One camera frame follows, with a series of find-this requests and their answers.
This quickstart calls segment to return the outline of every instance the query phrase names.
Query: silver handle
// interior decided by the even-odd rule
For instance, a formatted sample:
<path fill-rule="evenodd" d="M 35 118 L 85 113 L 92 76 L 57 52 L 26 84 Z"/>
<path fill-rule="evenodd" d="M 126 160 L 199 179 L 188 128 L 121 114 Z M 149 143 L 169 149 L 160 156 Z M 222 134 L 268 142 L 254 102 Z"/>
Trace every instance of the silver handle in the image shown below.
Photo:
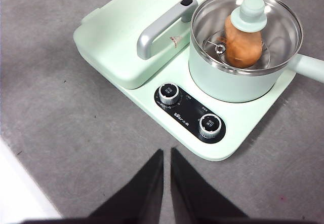
<path fill-rule="evenodd" d="M 137 40 L 137 55 L 144 60 L 149 59 L 154 39 L 180 17 L 182 22 L 189 22 L 197 6 L 197 0 L 182 0 L 150 24 Z"/>

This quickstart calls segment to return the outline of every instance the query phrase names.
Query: white floor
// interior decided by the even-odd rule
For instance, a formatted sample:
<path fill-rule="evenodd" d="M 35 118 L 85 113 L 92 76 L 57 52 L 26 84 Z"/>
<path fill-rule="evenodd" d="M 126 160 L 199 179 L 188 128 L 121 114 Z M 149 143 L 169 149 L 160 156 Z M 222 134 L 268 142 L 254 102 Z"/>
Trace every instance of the white floor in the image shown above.
<path fill-rule="evenodd" d="M 61 217 L 1 137 L 0 173 L 0 224 Z"/>

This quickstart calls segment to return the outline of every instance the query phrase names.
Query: mint green pot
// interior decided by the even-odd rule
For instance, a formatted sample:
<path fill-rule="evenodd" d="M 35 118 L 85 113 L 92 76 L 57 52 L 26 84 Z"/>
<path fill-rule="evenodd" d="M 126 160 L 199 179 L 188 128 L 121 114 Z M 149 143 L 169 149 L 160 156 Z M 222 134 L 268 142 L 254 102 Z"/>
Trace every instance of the mint green pot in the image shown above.
<path fill-rule="evenodd" d="M 205 0 L 195 10 L 190 33 L 190 74 L 205 93 L 227 102 L 247 102 L 267 93 L 285 69 L 324 83 L 324 61 L 297 54 L 303 29 L 294 12 L 279 0 L 263 0 L 267 25 L 261 31 L 270 52 L 267 66 L 240 69 L 203 50 L 206 39 L 224 29 L 228 15 L 243 0 Z"/>

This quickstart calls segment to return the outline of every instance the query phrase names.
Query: lid knob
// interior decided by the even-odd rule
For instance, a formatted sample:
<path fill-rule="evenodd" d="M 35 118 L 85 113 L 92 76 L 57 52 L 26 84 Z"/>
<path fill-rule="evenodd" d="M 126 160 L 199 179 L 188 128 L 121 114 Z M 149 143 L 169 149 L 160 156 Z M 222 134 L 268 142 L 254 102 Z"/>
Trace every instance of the lid knob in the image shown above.
<path fill-rule="evenodd" d="M 244 32 L 257 32 L 267 24 L 263 0 L 244 0 L 240 7 L 231 13 L 231 22 Z"/>

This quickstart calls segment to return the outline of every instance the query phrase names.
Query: control panel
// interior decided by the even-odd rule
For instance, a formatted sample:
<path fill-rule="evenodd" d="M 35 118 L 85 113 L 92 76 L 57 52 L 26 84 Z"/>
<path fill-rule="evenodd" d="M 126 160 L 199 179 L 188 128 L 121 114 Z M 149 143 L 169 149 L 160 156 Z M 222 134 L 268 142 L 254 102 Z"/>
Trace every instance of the control panel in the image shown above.
<path fill-rule="evenodd" d="M 154 94 L 156 104 L 204 143 L 217 143 L 224 136 L 224 121 L 174 83 L 162 84 Z"/>

